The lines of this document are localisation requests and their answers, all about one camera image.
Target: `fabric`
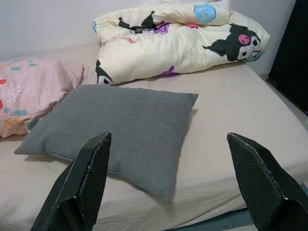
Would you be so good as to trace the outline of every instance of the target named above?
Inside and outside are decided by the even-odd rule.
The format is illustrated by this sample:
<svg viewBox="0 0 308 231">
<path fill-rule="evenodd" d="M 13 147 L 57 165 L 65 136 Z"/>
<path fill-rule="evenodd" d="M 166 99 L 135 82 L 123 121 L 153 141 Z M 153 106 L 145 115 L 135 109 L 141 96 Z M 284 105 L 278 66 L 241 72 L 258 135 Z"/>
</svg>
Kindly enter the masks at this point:
<svg viewBox="0 0 308 231">
<path fill-rule="evenodd" d="M 96 46 L 82 46 L 48 56 L 85 63 L 95 61 L 96 50 Z M 94 231 L 162 231 L 245 207 L 228 132 L 263 144 L 297 182 L 308 179 L 308 132 L 248 65 L 226 64 L 122 87 L 197 92 L 199 97 L 181 149 L 173 203 L 166 206 L 131 183 L 108 175 Z M 54 181 L 69 163 L 47 155 L 14 155 L 23 138 L 0 138 L 0 230 L 30 230 Z"/>
<path fill-rule="evenodd" d="M 97 83 L 108 85 L 255 61 L 269 40 L 260 24 L 231 11 L 229 0 L 117 11 L 96 18 L 93 29 L 102 42 Z"/>
<path fill-rule="evenodd" d="M 0 136 L 25 134 L 80 82 L 83 65 L 53 59 L 0 64 Z"/>
<path fill-rule="evenodd" d="M 73 160 L 89 139 L 111 131 L 108 170 L 170 203 L 186 123 L 197 97 L 83 85 L 42 119 L 15 153 Z"/>
</svg>

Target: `mattress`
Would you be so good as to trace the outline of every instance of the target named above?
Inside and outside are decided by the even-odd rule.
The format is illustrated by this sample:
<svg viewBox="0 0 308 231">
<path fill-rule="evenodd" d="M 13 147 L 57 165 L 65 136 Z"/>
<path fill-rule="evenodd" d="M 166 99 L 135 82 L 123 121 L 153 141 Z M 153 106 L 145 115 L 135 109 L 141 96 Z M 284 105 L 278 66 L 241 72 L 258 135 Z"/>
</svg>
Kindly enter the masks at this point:
<svg viewBox="0 0 308 231">
<path fill-rule="evenodd" d="M 85 83 L 95 83 L 96 45 L 44 55 L 86 65 Z M 195 92 L 179 159 L 174 203 L 162 204 L 120 178 L 107 177 L 95 231 L 162 231 L 245 207 L 228 132 L 254 139 L 299 183 L 308 179 L 308 132 L 289 108 L 246 64 L 204 72 L 155 77 L 120 85 Z M 0 139 L 0 230 L 30 230 L 54 181 L 68 162 L 51 156 L 15 155 L 24 136 Z"/>
</svg>

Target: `pink pillow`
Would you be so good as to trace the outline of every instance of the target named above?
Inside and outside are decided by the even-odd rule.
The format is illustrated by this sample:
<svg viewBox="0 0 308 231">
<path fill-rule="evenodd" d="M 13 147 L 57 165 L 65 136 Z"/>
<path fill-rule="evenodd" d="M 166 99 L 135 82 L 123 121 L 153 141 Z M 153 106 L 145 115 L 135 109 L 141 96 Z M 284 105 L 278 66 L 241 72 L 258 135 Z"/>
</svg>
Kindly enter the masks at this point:
<svg viewBox="0 0 308 231">
<path fill-rule="evenodd" d="M 29 132 L 80 82 L 84 67 L 53 59 L 0 64 L 0 136 Z"/>
</svg>

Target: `gray pillow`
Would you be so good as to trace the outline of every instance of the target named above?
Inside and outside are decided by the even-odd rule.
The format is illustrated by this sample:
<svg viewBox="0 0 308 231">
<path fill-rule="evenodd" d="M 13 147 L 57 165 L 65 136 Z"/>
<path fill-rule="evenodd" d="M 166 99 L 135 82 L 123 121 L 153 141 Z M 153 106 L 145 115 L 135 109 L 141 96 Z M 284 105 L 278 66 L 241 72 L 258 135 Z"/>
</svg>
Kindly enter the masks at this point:
<svg viewBox="0 0 308 231">
<path fill-rule="evenodd" d="M 92 137 L 112 132 L 108 170 L 170 203 L 186 124 L 198 94 L 83 85 L 28 134 L 16 154 L 73 160 Z"/>
</svg>

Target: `pillowcase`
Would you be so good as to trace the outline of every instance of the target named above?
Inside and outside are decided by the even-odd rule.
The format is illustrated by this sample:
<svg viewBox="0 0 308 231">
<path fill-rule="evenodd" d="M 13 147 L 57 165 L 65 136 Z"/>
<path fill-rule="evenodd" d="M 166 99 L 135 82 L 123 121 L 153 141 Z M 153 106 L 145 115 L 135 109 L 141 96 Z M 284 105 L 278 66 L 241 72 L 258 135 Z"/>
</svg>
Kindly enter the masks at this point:
<svg viewBox="0 0 308 231">
<path fill-rule="evenodd" d="M 36 125 L 15 153 L 73 160 L 89 139 L 111 131 L 109 172 L 170 203 L 187 120 L 197 97 L 82 85 Z"/>
<path fill-rule="evenodd" d="M 80 82 L 83 65 L 52 59 L 0 64 L 0 136 L 29 132 Z"/>
</svg>

